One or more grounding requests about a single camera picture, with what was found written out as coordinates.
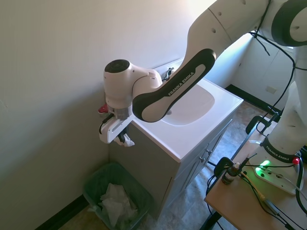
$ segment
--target baseboard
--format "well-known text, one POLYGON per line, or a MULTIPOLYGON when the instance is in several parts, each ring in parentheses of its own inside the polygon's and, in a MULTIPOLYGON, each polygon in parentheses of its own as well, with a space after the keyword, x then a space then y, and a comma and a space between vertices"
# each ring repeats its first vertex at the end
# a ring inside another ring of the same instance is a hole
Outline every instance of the baseboard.
POLYGON ((88 205, 87 200, 81 195, 35 230, 58 230, 88 205))
MULTIPOLYGON (((260 100, 259 98, 249 94, 248 92, 245 92, 244 90, 241 90, 240 88, 234 85, 229 85, 225 89, 233 93, 234 95, 244 99, 244 101, 258 107, 259 109, 262 109, 265 112, 270 112, 270 109, 268 108, 268 107, 272 107, 270 104, 260 100)), ((281 110, 277 108, 273 108, 273 110, 278 112, 279 114, 281 113, 281 110)))

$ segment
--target bathroom vanity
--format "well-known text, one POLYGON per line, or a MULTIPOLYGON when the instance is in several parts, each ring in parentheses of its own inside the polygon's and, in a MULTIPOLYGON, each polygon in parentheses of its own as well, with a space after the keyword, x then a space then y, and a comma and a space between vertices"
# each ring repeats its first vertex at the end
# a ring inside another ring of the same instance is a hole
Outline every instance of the bathroom vanity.
POLYGON ((201 80, 161 121, 135 118, 128 132, 135 146, 110 144, 110 161, 120 163, 153 196, 154 217, 175 202, 203 169, 242 102, 201 80))

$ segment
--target floor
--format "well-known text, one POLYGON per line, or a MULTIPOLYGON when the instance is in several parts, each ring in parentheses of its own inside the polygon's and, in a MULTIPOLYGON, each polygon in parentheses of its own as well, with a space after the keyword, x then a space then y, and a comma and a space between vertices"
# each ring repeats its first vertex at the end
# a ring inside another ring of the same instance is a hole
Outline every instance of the floor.
MULTIPOLYGON (((233 122, 222 137, 210 161, 217 163, 220 158, 231 158, 246 137, 245 127, 256 115, 264 112, 251 104, 243 102, 238 109, 233 122)), ((141 223, 139 230, 199 230, 209 216, 205 198, 207 181, 213 175, 213 166, 208 165, 187 187, 185 192, 172 204, 168 211, 158 220, 150 215, 141 223)), ((227 220, 221 218, 220 224, 225 230, 235 230, 227 220)), ((85 208, 78 215, 67 222, 60 230, 107 230, 103 222, 95 213, 85 208)))

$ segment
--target gray cabinet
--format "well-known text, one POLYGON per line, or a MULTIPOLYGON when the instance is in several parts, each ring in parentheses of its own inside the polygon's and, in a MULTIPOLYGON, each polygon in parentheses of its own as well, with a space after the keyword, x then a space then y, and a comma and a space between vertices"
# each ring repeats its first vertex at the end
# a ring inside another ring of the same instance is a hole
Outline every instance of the gray cabinet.
POLYGON ((186 169, 174 180, 173 186, 171 186, 172 191, 168 196, 166 206, 170 206, 180 193, 186 189, 186 187, 195 179, 195 177, 201 172, 203 167, 209 161, 212 156, 216 146, 220 142, 223 134, 228 128, 231 120, 228 124, 218 132, 218 134, 211 140, 207 146, 196 155, 196 158, 186 167, 186 169))
POLYGON ((153 196, 154 206, 150 213, 158 217, 203 169, 230 124, 233 114, 234 112, 195 146, 181 162, 175 161, 130 124, 129 136, 135 146, 125 148, 111 143, 110 161, 116 161, 126 168, 153 196))

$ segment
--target white wall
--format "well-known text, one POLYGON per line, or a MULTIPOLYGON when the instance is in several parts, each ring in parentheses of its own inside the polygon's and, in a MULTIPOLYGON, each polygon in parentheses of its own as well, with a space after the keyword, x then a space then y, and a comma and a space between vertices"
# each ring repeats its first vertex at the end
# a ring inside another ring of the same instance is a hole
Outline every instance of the white wall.
MULTIPOLYGON (((278 48, 265 42, 263 44, 271 56, 268 56, 261 44, 253 39, 232 84, 273 105, 282 95, 290 79, 292 62, 278 48), (277 91, 271 94, 266 91, 267 86, 277 89, 277 91)), ((290 48, 284 47, 284 49, 294 57, 290 48)), ((286 93, 276 105, 278 109, 284 108, 287 97, 286 93)))
POLYGON ((205 76, 205 79, 226 88, 231 84, 240 63, 248 50, 252 36, 246 34, 234 42, 216 60, 213 68, 205 76))
POLYGON ((104 66, 183 57, 212 2, 1 1, 0 229, 32 230, 81 195, 107 161, 96 114, 104 66))

